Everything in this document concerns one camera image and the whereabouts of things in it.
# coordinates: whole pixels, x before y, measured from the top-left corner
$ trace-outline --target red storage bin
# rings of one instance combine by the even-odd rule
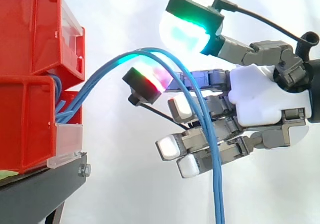
[[[0,76],[0,170],[24,173],[56,154],[55,84]]]
[[[63,0],[0,0],[0,75],[85,80],[85,30]]]

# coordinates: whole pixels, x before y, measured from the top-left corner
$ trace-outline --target bolt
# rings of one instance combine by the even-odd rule
[[[88,178],[91,175],[91,165],[90,164],[81,164],[78,172],[79,177]]]

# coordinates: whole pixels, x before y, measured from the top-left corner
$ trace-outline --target blue wire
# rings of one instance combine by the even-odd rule
[[[181,90],[184,92],[191,108],[193,109],[193,111],[195,112],[195,114],[198,116],[199,118],[199,122],[201,123],[202,126],[205,127],[205,122],[204,122],[204,118],[202,116],[201,111],[199,110],[199,107],[196,105],[196,103],[194,102],[191,94],[189,93],[188,89],[186,88],[186,86],[182,83],[182,81],[178,78],[178,76],[176,75],[176,73],[171,69],[170,66],[168,66],[164,61],[162,61],[160,58],[158,58],[157,56],[145,52],[145,51],[131,51],[131,52],[127,52],[125,54],[122,54],[114,59],[112,59],[111,61],[109,61],[107,64],[105,64],[104,66],[102,66],[99,70],[97,70],[90,78],[89,80],[85,83],[85,85],[82,87],[82,89],[79,91],[79,93],[77,94],[77,96],[74,98],[74,100],[70,103],[70,105],[65,109],[65,112],[70,112],[73,111],[74,113],[76,113],[79,108],[81,107],[83,101],[86,99],[86,97],[89,95],[89,93],[91,92],[91,90],[94,88],[94,86],[110,71],[112,71],[114,68],[116,68],[117,66],[121,65],[122,63],[129,61],[137,56],[145,56],[145,57],[149,57],[153,60],[155,60],[156,62],[158,62],[160,65],[162,65],[171,75],[172,77],[176,80],[176,82],[181,85],[180,88]],[[60,119],[59,122],[60,123],[68,123],[68,121],[70,121],[70,119],[72,118],[72,116],[68,116],[65,117],[63,119]]]
[[[64,111],[64,112],[56,114],[55,118],[59,120],[60,118],[64,118],[64,117],[68,117],[68,116],[74,116],[74,112],[73,111]]]
[[[61,93],[62,93],[62,81],[57,75],[49,74],[49,77],[53,78],[55,85],[56,85],[56,90],[55,90],[55,103],[58,103]]]
[[[58,114],[62,108],[64,108],[67,102],[65,100],[61,100],[59,104],[55,107],[55,114]]]
[[[146,51],[150,53],[161,53],[168,58],[170,58],[180,69],[181,71],[188,77],[191,82],[192,87],[194,88],[195,94],[199,100],[199,104],[204,114],[205,126],[202,125],[203,129],[207,129],[206,137],[209,140],[209,146],[211,149],[212,163],[213,163],[213,193],[214,193],[214,202],[215,202],[215,215],[216,220],[219,223],[225,223],[225,213],[224,213],[224,203],[223,203],[223,189],[222,189],[222,167],[221,167],[221,159],[218,148],[218,141],[216,137],[215,130],[213,128],[209,108],[205,102],[205,99],[201,93],[201,90],[189,72],[189,70],[181,63],[181,61],[176,58],[174,55],[169,53],[166,50],[159,48],[142,48],[141,51]]]
[[[171,58],[178,67],[186,74],[186,76],[190,79],[190,82],[193,85],[193,88],[196,90],[196,95],[199,99],[199,103],[202,109],[202,112],[200,111],[199,107],[194,102],[192,96],[190,95],[188,89],[186,86],[182,83],[182,81],[178,78],[176,73],[160,58],[157,56],[149,53],[149,52],[158,52],[166,55],[167,57]],[[198,84],[196,80],[193,78],[191,73],[185,68],[185,66],[172,54],[161,50],[157,48],[145,48],[141,50],[136,50],[132,52],[125,53],[123,55],[120,55],[113,60],[109,61],[107,64],[102,66],[98,71],[95,72],[95,74],[92,75],[92,77],[86,82],[86,84],[83,86],[83,88],[80,90],[78,95],[74,98],[74,100],[71,102],[71,104],[67,107],[65,112],[70,112],[69,116],[66,116],[64,118],[59,118],[60,123],[68,123],[68,121],[73,117],[73,115],[79,110],[81,107],[83,101],[87,98],[91,90],[95,87],[95,85],[110,71],[112,71],[115,67],[119,66],[120,64],[131,60],[132,58],[135,58],[137,56],[145,56],[153,59],[154,61],[158,62],[160,65],[162,65],[173,77],[173,79],[178,83],[179,87],[185,94],[191,108],[197,115],[199,122],[201,126],[203,127],[204,133],[207,137],[207,140],[210,145],[211,154],[212,154],[212,162],[213,162],[213,187],[214,187],[214,202],[215,202],[215,215],[216,215],[216,222],[224,224],[225,218],[224,218],[224,208],[223,208],[223,194],[222,194],[222,171],[221,171],[221,162],[220,162],[220,155],[219,155],[219,149],[216,141],[216,135],[213,129],[213,124],[211,121],[211,117],[209,114],[208,107],[204,101],[204,98],[202,96],[202,93],[198,87]]]

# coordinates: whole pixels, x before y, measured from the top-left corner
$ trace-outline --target white wall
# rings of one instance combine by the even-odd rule
[[[195,0],[204,5],[213,0]],[[320,33],[317,0],[230,0],[301,36]],[[159,22],[168,0],[66,0],[86,28],[86,75],[141,47],[164,48]],[[226,13],[223,34],[245,43],[294,41],[238,13]],[[312,53],[319,57],[319,49]],[[192,70],[231,68],[197,55]],[[67,202],[62,224],[214,223],[212,175],[183,180],[162,162],[155,141],[181,130],[127,101],[122,77],[130,64],[106,76],[84,103],[84,151],[92,175]],[[168,113],[164,95],[156,107]],[[317,224],[320,221],[320,145],[312,127],[299,145],[256,150],[223,167],[227,224]]]

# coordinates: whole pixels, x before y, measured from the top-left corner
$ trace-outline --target black metal stand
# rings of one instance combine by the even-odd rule
[[[79,175],[85,164],[87,154],[0,187],[0,223],[37,224],[47,218],[46,224],[59,224],[64,202],[86,182],[86,177]]]

